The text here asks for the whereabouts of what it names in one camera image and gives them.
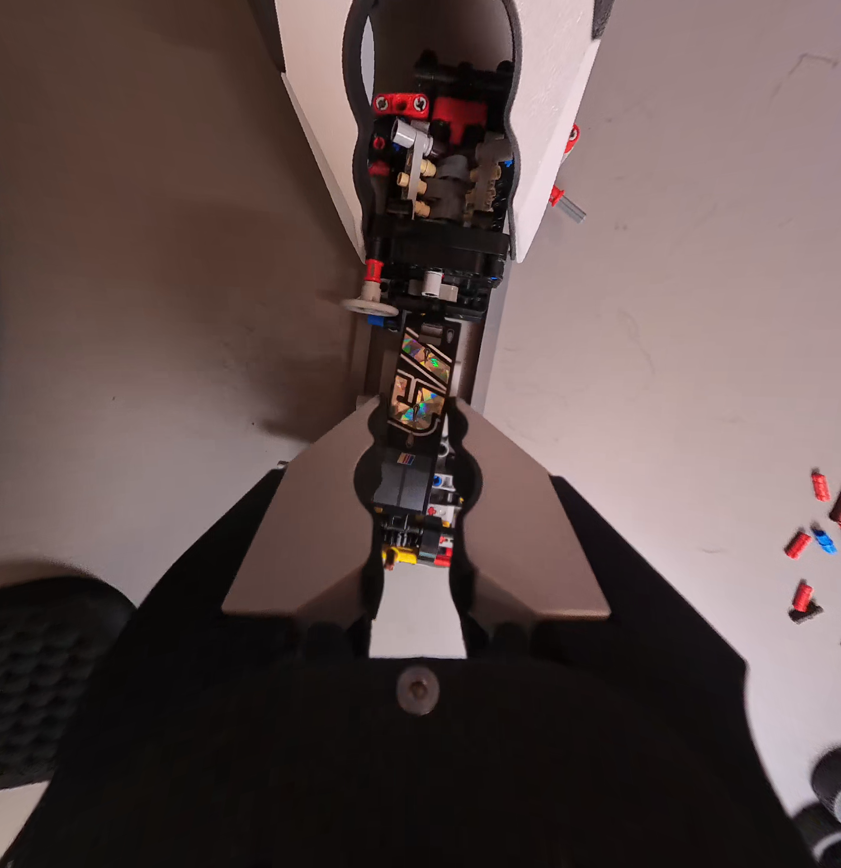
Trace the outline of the black yellow lego wing assembly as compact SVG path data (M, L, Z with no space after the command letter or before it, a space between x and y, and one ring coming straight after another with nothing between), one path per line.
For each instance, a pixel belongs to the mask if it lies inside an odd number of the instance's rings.
M454 482L446 404L461 378L460 338L455 320L412 315L385 355L387 431L372 505L386 571L451 566L463 499Z

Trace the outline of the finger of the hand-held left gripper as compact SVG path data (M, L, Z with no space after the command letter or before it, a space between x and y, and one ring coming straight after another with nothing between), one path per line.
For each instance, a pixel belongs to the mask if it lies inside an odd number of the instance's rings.
M275 1L283 82L340 221L361 259L361 199L354 182L358 121L350 105L343 41L350 1Z
M600 47L592 1L506 2L515 80L506 128L515 148L509 208L513 258L526 258L549 207Z

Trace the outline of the black rubber lego tire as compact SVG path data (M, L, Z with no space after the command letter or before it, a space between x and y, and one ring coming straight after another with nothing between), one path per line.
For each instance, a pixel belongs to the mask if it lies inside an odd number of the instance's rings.
M841 746L819 758L810 786L829 815L841 825Z
M817 866L841 867L841 824L821 803L799 811L794 823Z

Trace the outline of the pile of small lego pieces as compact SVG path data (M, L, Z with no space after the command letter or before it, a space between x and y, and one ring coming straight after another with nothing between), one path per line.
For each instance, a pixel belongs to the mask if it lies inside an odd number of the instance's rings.
M810 547L829 556L841 551L841 483L832 485L827 473L818 466L810 469L809 481L814 505L826 511L797 527L785 541L784 556L793 561Z

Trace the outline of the lego car chassis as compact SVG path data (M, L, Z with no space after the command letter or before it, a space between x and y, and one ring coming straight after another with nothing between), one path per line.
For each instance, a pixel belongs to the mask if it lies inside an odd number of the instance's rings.
M505 110L513 73L511 60L479 70L425 49L411 90L379 90L371 98L374 210L361 295L346 308L383 333L383 404L385 355L412 315L460 324L461 378L450 398L471 395L490 302L512 246L516 165Z

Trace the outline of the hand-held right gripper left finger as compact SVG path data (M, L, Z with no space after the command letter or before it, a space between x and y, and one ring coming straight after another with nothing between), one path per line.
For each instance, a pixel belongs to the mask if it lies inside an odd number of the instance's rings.
M300 635L337 628L368 653L383 595L371 497L381 482L379 396L290 460L222 602L229 616L290 621Z

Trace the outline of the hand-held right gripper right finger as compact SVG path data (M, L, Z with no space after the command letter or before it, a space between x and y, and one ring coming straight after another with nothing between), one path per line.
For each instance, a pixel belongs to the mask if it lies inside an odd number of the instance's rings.
M545 467L448 400L456 519L449 588L468 653L526 647L548 624L602 623L610 603Z

